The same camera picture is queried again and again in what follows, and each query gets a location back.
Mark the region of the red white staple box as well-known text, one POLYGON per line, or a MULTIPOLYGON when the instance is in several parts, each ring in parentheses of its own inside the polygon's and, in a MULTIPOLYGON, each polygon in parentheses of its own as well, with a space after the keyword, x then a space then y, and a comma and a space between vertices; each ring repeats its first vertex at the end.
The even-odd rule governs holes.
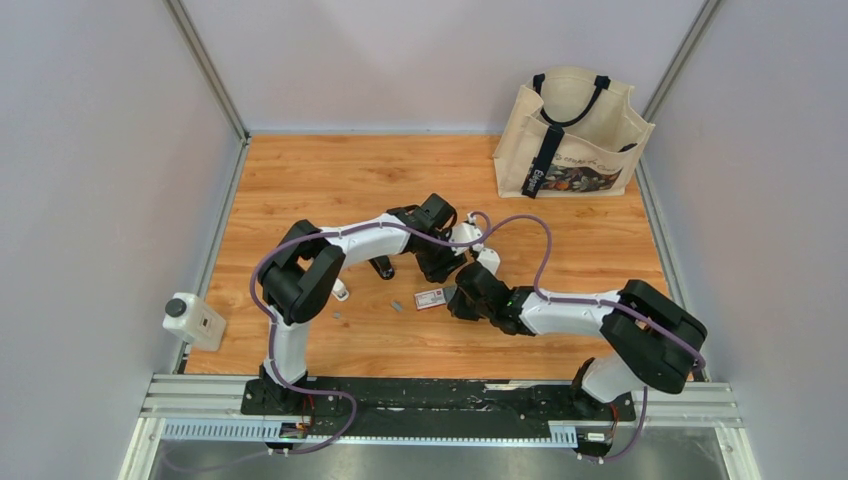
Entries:
POLYGON ((418 311, 446 306, 456 293, 455 286, 445 286, 414 294, 415 306, 418 311))

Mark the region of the black stapler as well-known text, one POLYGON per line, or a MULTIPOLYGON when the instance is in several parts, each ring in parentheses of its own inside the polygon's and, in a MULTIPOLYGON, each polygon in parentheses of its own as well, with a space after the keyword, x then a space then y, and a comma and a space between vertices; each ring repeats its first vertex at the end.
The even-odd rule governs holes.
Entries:
POLYGON ((379 256, 369 260, 369 264, 383 280, 391 280, 395 276, 395 270, 387 256, 379 256))

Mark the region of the white stapler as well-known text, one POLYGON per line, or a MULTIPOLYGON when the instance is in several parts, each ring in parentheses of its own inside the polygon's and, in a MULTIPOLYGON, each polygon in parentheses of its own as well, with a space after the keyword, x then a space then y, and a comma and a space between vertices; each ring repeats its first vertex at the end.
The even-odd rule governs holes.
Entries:
POLYGON ((340 302, 346 301, 349 298, 349 290, 341 279, 334 281, 331 294, 340 302))

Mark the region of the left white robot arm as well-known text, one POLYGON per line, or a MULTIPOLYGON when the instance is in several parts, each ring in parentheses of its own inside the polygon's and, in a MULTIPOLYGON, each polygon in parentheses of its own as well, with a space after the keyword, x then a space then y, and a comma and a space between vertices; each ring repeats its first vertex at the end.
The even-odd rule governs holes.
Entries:
POLYGON ((460 222, 437 194, 342 227, 296 222, 251 276, 251 297, 268 315, 270 331, 259 375, 246 384, 242 413, 290 415, 309 402, 313 392, 304 382, 310 322, 331 296, 346 295, 342 270, 368 262, 381 277, 392 278, 391 257, 411 253, 427 281, 443 283, 482 236, 474 218, 460 222))

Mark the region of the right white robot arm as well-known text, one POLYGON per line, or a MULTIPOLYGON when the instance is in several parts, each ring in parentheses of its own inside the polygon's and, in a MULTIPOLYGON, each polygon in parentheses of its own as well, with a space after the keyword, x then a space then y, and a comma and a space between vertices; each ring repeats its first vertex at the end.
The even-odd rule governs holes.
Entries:
POLYGON ((572 409, 586 419, 598 417, 632 390, 679 394, 704 365, 706 326, 643 280, 631 279, 621 289, 602 293, 565 294, 510 287, 474 262, 457 274, 447 308, 459 319, 486 319, 507 335, 605 340, 611 354, 589 360, 570 392, 572 409))

